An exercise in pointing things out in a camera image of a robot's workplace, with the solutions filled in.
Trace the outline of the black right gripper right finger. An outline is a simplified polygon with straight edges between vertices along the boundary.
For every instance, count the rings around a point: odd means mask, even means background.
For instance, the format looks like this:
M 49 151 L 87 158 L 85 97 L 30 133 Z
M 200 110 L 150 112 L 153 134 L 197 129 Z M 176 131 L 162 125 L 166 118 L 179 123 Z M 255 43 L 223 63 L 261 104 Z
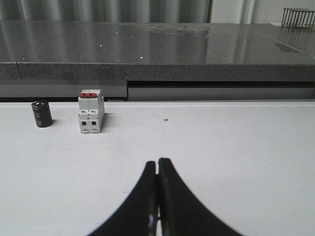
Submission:
M 158 194 L 164 236 L 239 236 L 190 191 L 169 158 L 158 161 Z

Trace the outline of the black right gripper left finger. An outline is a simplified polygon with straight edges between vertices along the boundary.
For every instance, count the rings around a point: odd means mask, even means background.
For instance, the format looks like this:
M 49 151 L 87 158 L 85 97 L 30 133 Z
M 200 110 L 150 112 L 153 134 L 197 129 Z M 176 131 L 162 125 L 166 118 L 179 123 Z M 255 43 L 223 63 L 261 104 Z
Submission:
M 156 164 L 148 161 L 125 201 L 91 236 L 155 236 L 158 223 Z

